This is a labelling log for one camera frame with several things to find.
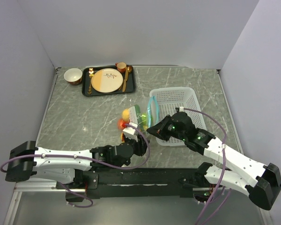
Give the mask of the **clear zip top bag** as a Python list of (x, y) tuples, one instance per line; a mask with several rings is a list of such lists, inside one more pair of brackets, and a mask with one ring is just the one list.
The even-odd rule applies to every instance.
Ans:
[(147, 129), (156, 125), (159, 121), (159, 105), (156, 97), (146, 97), (138, 103), (126, 108), (118, 120), (118, 129), (123, 130), (129, 122), (138, 124), (139, 129), (148, 135)]

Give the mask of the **orange toy pumpkin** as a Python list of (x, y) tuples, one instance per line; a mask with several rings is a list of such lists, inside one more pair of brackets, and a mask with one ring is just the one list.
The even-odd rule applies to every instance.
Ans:
[(118, 127), (118, 129), (119, 129), (119, 130), (125, 129), (127, 123), (128, 123), (127, 121), (125, 121), (125, 120), (123, 120), (123, 119), (119, 119), (118, 122), (117, 122), (117, 127)]

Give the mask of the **yellow toy potato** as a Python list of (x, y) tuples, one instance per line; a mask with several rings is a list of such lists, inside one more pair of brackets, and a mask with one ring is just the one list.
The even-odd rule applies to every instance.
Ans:
[(130, 118), (129, 109), (125, 109), (125, 110), (122, 112), (121, 117), (122, 117), (123, 120), (128, 121), (129, 118)]

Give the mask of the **green toy fruit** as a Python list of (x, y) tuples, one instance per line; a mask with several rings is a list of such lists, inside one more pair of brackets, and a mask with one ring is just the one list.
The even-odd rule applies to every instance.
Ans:
[(142, 114), (142, 126), (150, 127), (152, 125), (152, 116), (148, 113)]

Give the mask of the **green chili pepper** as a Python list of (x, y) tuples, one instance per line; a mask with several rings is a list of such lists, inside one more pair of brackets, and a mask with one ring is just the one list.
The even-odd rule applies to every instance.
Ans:
[(136, 119), (137, 119), (137, 123), (141, 124), (142, 123), (142, 114), (141, 114), (141, 109), (139, 105), (135, 105), (135, 114), (136, 114)]

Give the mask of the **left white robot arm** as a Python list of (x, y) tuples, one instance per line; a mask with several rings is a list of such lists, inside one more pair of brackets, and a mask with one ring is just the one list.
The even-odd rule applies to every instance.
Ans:
[(124, 137), (117, 146), (106, 145), (90, 150), (60, 151), (36, 147), (35, 141), (26, 141), (10, 151), (9, 160), (0, 166), (8, 182), (23, 182), (33, 178), (55, 180), (79, 188), (83, 171), (127, 169), (131, 157), (150, 156), (150, 141), (141, 135), (135, 139)]

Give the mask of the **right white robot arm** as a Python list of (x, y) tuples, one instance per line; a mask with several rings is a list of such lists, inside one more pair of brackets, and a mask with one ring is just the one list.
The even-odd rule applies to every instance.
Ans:
[(185, 112), (167, 115), (147, 132), (158, 139), (168, 141), (176, 138), (192, 151), (211, 158), (223, 165), (208, 166), (196, 174), (196, 183), (206, 187), (219, 183), (248, 196), (258, 207), (270, 210), (281, 191), (281, 173), (273, 163), (265, 165), (254, 161), (238, 151), (224, 146), (223, 142), (210, 132), (196, 128)]

